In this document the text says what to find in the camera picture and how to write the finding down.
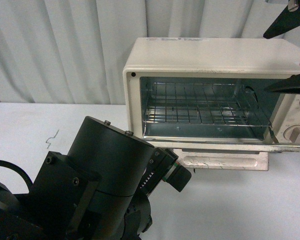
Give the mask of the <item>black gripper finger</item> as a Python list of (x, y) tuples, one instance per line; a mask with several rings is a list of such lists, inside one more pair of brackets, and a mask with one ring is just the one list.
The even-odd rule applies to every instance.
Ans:
[(265, 39), (272, 39), (300, 27), (300, 0), (289, 0), (287, 6), (264, 32)]
[(283, 94), (300, 94), (300, 74), (276, 82), (264, 88), (267, 92)]

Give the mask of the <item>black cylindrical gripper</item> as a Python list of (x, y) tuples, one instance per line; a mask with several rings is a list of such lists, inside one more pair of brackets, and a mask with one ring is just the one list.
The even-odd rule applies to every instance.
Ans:
[(192, 177), (170, 149), (91, 116), (84, 118), (67, 155), (71, 164), (99, 180), (97, 191), (116, 197), (131, 197), (137, 190), (148, 197), (161, 181), (181, 192)]

